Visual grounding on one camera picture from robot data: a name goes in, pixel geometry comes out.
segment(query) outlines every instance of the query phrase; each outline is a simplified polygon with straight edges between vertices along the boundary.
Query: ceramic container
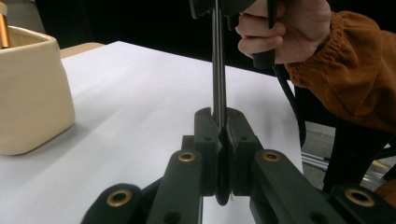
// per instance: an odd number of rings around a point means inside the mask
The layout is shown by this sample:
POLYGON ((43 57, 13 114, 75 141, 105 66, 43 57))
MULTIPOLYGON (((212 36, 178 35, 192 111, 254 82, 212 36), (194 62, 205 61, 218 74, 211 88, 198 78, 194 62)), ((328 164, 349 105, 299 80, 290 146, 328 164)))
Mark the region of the ceramic container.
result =
POLYGON ((73 100, 55 38, 9 26, 0 49, 0 154, 33 150, 75 121, 73 100))

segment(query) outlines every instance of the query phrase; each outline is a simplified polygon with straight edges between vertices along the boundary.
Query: white table surface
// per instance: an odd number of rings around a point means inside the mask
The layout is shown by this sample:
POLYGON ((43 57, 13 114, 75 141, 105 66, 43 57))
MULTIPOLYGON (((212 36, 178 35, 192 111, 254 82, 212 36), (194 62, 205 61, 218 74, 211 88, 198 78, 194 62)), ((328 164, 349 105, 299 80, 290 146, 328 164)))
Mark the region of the white table surface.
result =
MULTIPOLYGON (((63 59, 76 122, 42 147, 0 156, 0 223, 75 224, 106 188, 163 176, 194 113, 212 107, 212 64, 115 42, 63 59)), ((298 127, 276 78, 226 67, 227 105, 302 171, 298 127)), ((205 197, 203 223, 254 223, 248 198, 205 197)))

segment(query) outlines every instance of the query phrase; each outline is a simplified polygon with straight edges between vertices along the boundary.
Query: finger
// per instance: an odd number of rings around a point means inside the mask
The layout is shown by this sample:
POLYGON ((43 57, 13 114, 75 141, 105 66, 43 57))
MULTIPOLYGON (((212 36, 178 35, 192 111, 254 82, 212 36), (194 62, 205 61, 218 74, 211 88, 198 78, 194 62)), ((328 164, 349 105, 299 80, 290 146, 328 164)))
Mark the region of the finger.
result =
POLYGON ((283 38, 281 36, 273 36, 268 38, 247 37, 239 41, 238 49, 248 57, 251 57, 251 55, 254 53, 276 49, 282 45, 282 42, 283 38))
MULTIPOLYGON (((250 7, 245 9, 243 13, 252 16, 268 17, 267 0, 256 0, 250 7)), ((276 15, 281 17, 285 14, 285 5, 281 1, 276 1, 276 15)))
POLYGON ((270 37, 283 35, 286 32, 284 24, 277 22, 272 29, 268 28, 268 20, 263 17, 242 14, 239 16, 238 26, 235 31, 242 36, 270 37))

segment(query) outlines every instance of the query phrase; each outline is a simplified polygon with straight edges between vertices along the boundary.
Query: knit sweater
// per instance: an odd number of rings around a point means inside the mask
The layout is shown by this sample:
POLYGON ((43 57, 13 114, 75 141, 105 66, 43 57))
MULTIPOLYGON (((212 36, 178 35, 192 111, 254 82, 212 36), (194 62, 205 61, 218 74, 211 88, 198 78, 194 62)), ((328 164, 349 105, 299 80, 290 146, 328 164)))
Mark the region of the knit sweater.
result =
POLYGON ((396 133, 396 34, 373 20, 333 13, 329 42, 286 68, 295 86, 311 90, 334 115, 396 133))

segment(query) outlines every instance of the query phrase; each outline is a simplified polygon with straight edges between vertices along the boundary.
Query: human hand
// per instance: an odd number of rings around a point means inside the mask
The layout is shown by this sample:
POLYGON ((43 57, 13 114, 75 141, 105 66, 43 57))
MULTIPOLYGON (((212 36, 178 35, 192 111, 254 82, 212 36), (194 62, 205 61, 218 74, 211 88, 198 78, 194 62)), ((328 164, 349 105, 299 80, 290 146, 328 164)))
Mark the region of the human hand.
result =
POLYGON ((330 39, 332 12, 326 0, 278 0, 277 21, 268 29, 267 0, 256 0, 239 16, 239 50, 276 49, 276 63, 304 62, 330 39))

